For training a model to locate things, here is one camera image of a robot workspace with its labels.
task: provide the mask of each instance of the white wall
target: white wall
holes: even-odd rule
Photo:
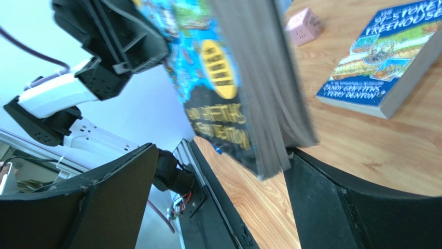
[[[75,39],[53,22],[48,0],[1,0],[0,25],[21,42],[70,66],[90,58]],[[26,82],[55,69],[0,38],[0,105],[21,94]],[[162,66],[135,75],[119,97],[79,108],[97,126],[140,145],[152,142],[173,150],[182,138],[191,139],[194,135]],[[3,108],[0,129],[33,142]],[[46,148],[89,168],[108,161],[61,146]]]

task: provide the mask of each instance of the cable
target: cable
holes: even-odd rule
[[[64,62],[62,62],[62,61],[59,61],[59,60],[56,60],[56,59],[54,59],[54,58],[51,58],[51,57],[49,57],[49,56],[46,56],[46,55],[44,55],[44,54],[42,54],[42,53],[39,53],[39,52],[35,51],[34,49],[32,49],[32,48],[26,46],[25,44],[19,42],[19,41],[18,41],[17,39],[15,39],[13,36],[11,36],[10,34],[8,34],[8,33],[3,29],[2,26],[0,26],[0,35],[2,35],[7,41],[9,41],[10,43],[14,44],[16,47],[20,48],[21,50],[23,50],[23,51],[25,51],[25,52],[27,52],[27,53],[30,53],[31,55],[33,55],[33,56],[35,56],[35,57],[37,57],[37,58],[40,58],[40,59],[42,59],[42,60],[45,60],[45,61],[47,61],[47,62],[53,63],[53,64],[55,64],[55,65],[59,65],[59,66],[62,66],[62,67],[65,68],[65,69],[61,70],[60,72],[58,72],[58,73],[51,74],[51,75],[49,75],[49,76],[47,76],[47,77],[44,77],[44,78],[42,78],[42,79],[37,80],[36,82],[31,83],[29,86],[26,86],[26,87],[25,87],[25,90],[28,90],[28,89],[30,89],[30,88],[33,88],[33,87],[39,86],[39,85],[41,85],[41,84],[43,84],[43,83],[45,83],[45,82],[47,82],[47,81],[49,81],[49,80],[55,79],[55,78],[57,78],[57,77],[59,77],[59,76],[61,76],[61,75],[63,75],[63,74],[67,74],[67,73],[69,73],[69,72],[71,71],[71,68],[70,68],[69,65],[67,65],[66,63],[64,63]]]
[[[186,173],[192,174],[188,169],[184,168],[183,165],[178,161],[178,166]]]
[[[167,220],[167,218],[158,210],[158,208],[152,204],[149,200],[147,200],[147,204],[155,211],[155,213],[160,216],[160,218],[169,226],[169,229],[172,233],[175,233],[175,229],[172,227],[172,224],[170,221]]]

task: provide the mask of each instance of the book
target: book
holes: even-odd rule
[[[197,136],[259,180],[289,169],[286,147],[317,143],[274,1],[138,6],[168,41],[163,65]]]
[[[379,10],[316,96],[390,119],[442,52],[441,27],[440,0]]]

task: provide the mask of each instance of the book title text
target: book title text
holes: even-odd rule
[[[365,35],[380,34],[439,16],[442,16],[442,0],[428,0],[398,10],[386,9],[375,17],[373,25],[366,28]]]

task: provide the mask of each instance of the the 91-storey treehouse book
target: the 91-storey treehouse book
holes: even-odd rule
[[[442,51],[442,0],[380,10],[317,93],[324,103],[389,119]]]

